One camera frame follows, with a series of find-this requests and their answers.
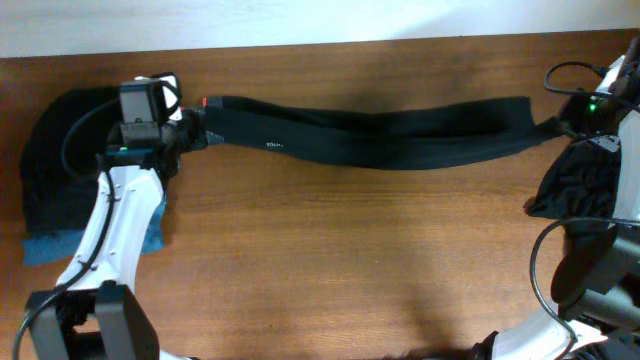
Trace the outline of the black leggings red-grey waistband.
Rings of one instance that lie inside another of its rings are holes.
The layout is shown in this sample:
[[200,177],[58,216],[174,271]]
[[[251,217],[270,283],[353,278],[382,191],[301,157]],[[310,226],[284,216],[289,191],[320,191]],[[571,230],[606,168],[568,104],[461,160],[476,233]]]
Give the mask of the black leggings red-grey waistband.
[[534,122],[527,97],[361,113],[220,96],[205,99],[203,123],[215,144],[381,170],[432,170],[494,160],[561,134],[553,119]]

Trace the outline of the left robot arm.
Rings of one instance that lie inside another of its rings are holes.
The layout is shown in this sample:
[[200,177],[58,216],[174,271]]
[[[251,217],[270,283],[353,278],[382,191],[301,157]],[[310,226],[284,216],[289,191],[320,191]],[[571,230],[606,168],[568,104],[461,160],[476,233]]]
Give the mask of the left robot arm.
[[69,265],[31,293],[18,329],[40,359],[163,359],[135,297],[143,244],[181,154],[206,147],[173,73],[70,91],[35,125],[21,158],[29,263]]

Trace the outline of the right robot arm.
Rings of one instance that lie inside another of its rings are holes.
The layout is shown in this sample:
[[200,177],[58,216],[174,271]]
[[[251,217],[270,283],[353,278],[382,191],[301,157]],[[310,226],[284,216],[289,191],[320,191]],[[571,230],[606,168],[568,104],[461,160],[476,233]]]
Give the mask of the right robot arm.
[[475,344],[471,359],[580,359],[639,335],[639,41],[587,68],[602,81],[563,90],[568,101],[549,121],[572,141],[526,208],[551,221],[529,261],[541,307]]

